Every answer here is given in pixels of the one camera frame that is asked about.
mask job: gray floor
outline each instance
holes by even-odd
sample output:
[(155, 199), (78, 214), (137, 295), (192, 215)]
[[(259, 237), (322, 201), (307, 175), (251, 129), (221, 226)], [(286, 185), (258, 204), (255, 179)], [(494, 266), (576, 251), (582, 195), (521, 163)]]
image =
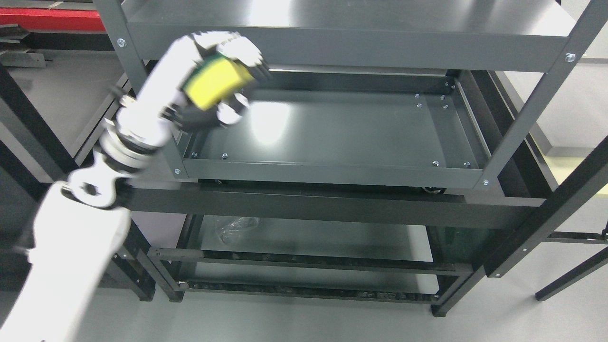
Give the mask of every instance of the gray floor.
[[(594, 200), (560, 230), (600, 231), (608, 200)], [(78, 341), (605, 341), (608, 268), (537, 302), (533, 293), (601, 249), (544, 243), (501, 279), (483, 279), (434, 318), (428, 305), (187, 293), (170, 303), (99, 289)], [(0, 319), (15, 294), (0, 293)]]

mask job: robotic hand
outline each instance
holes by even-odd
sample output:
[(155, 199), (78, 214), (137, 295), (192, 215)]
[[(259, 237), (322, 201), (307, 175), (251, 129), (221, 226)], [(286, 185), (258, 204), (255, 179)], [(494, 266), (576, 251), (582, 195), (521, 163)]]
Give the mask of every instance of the robotic hand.
[(116, 120), (106, 121), (93, 165), (54, 183), (44, 197), (33, 224), (32, 269), (0, 341), (72, 341), (130, 226), (130, 211), (116, 206), (116, 181), (146, 167), (173, 125), (193, 130), (239, 122), (252, 86), (268, 75), (260, 51), (238, 33), (174, 41), (137, 100), (123, 97)]
[(232, 32), (194, 33), (169, 47), (137, 100), (106, 122), (95, 163), (69, 175), (73, 195), (97, 208), (116, 200), (116, 180), (131, 178), (171, 137), (183, 130), (228, 126), (240, 121), (255, 82), (268, 76), (260, 51)]

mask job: dark gray metal shelf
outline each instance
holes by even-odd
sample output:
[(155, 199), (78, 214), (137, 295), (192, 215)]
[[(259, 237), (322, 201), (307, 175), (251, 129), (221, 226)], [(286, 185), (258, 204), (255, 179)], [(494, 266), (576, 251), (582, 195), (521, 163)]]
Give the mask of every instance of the dark gray metal shelf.
[(235, 30), (270, 63), (545, 72), (575, 23), (552, 0), (134, 2), (126, 26), (150, 60), (190, 32)]
[(205, 179), (473, 187), (482, 147), (460, 110), (439, 94), (260, 90), (238, 125), (194, 136), (184, 166)]

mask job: shelf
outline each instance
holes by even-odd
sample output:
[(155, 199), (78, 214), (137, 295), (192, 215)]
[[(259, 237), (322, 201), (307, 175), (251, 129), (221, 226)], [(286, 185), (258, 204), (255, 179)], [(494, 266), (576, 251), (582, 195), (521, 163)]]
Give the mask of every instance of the shelf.
[[(202, 250), (278, 253), (313, 256), (433, 261), (423, 226), (377, 225), (262, 218), (256, 228), (224, 244), (217, 233), (229, 217), (206, 215), (194, 245)], [(329, 288), (376, 291), (414, 291), (434, 294), (437, 279), (432, 274), (384, 273), (381, 271), (331, 270), (226, 263), (197, 263), (184, 268), (182, 279), (212, 282), (320, 285)]]
[[(287, 78), (279, 74), (275, 79)], [(294, 79), (311, 77), (306, 73), (293, 74)], [(294, 80), (293, 85), (271, 85), (284, 89), (258, 90), (238, 125), (200, 132), (190, 138), (185, 152), (190, 158), (184, 159), (188, 176), (474, 187), (486, 156), (480, 156), (481, 138), (471, 128), (474, 124), (467, 109), (460, 105), (462, 100), (452, 97), (459, 93), (449, 94), (453, 79), (445, 86), (446, 77), (422, 77), (420, 84), (425, 86), (419, 89), (443, 88), (447, 95), (442, 96), (437, 90), (397, 92), (415, 88), (404, 81), (411, 76), (396, 77), (401, 79), (401, 86), (394, 86), (396, 80), (388, 84), (385, 75), (334, 83), (336, 77), (343, 76), (324, 74), (309, 86), (308, 82)], [(360, 84), (374, 91), (361, 91)]]
[(191, 0), (134, 8), (127, 28), (149, 60), (190, 32), (236, 30), (270, 63), (545, 72), (575, 23), (552, 0)]

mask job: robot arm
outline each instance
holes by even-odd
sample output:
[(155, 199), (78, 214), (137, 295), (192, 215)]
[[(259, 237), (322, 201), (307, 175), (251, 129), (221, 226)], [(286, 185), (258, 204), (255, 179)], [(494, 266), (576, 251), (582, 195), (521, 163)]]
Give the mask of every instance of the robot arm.
[(127, 235), (130, 211), (116, 206), (116, 181), (133, 178), (171, 138), (172, 125), (232, 125), (247, 91), (268, 75), (260, 51), (232, 32), (176, 40), (137, 100), (106, 121), (94, 163), (51, 185), (33, 224), (26, 283), (0, 341), (69, 342), (97, 284)]

